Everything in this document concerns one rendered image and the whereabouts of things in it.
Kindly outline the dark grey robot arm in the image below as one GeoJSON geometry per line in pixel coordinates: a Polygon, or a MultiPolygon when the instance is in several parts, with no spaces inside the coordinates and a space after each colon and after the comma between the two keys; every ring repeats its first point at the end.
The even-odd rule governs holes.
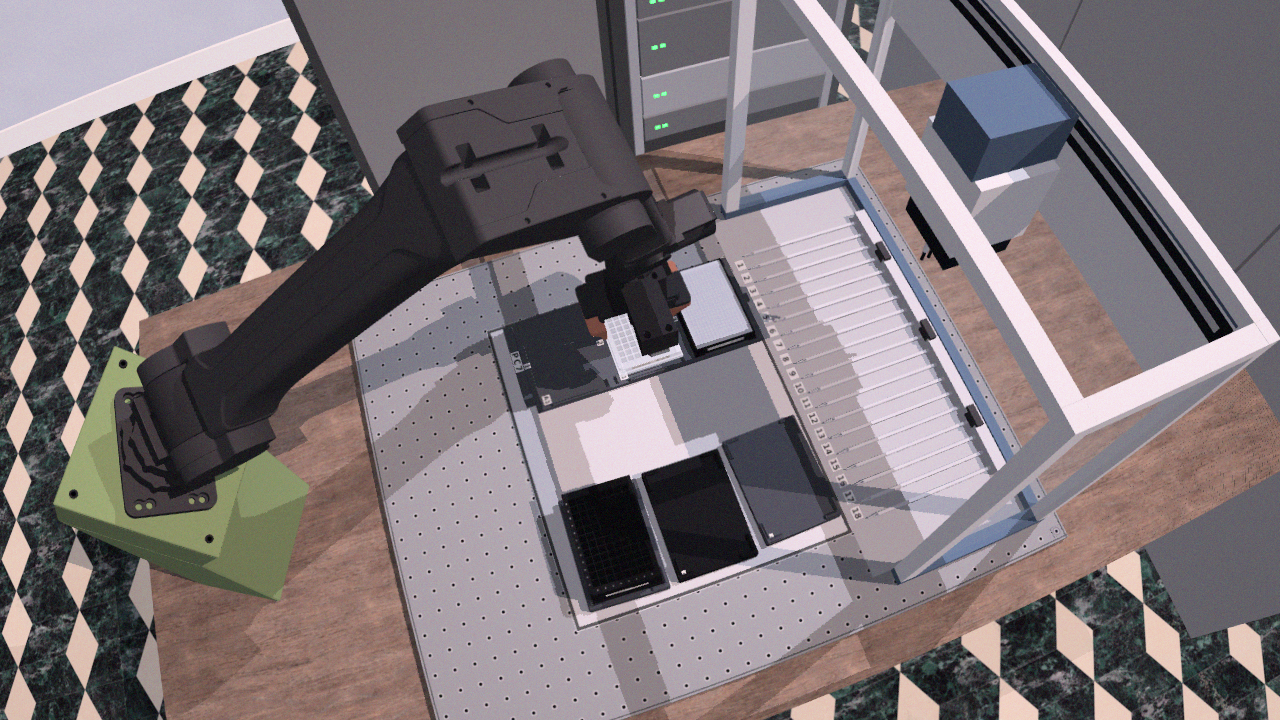
{"type": "Polygon", "coordinates": [[[236,331],[183,332],[140,364],[143,387],[116,391],[129,518],[212,509],[215,477],[270,447],[268,418],[298,380],[470,259],[579,236],[614,275],[653,269],[636,282],[603,269],[641,355],[678,345],[662,265],[714,234],[717,217],[703,190],[655,201],[593,76],[550,59],[507,88],[421,108],[396,132],[406,150],[372,199],[236,331]]]}

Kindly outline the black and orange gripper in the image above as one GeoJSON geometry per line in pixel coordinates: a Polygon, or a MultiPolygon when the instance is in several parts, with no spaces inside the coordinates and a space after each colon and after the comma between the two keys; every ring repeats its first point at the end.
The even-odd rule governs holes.
{"type": "MultiPolygon", "coordinates": [[[[689,305],[691,304],[691,296],[675,263],[667,261],[666,264],[663,264],[663,266],[667,274],[666,302],[669,306],[672,316],[675,316],[675,314],[680,313],[685,307],[689,307],[689,305]]],[[[646,272],[644,275],[639,275],[637,278],[626,279],[612,274],[605,266],[605,272],[608,272],[611,277],[613,277],[616,281],[622,281],[622,282],[643,281],[646,275],[652,273],[652,270],[646,272]]],[[[588,324],[588,331],[591,336],[607,340],[607,331],[604,323],[605,319],[614,316],[614,314],[611,309],[611,304],[605,295],[603,270],[585,275],[585,282],[586,284],[579,284],[575,288],[575,292],[579,299],[579,305],[582,310],[582,316],[588,324]]]]}

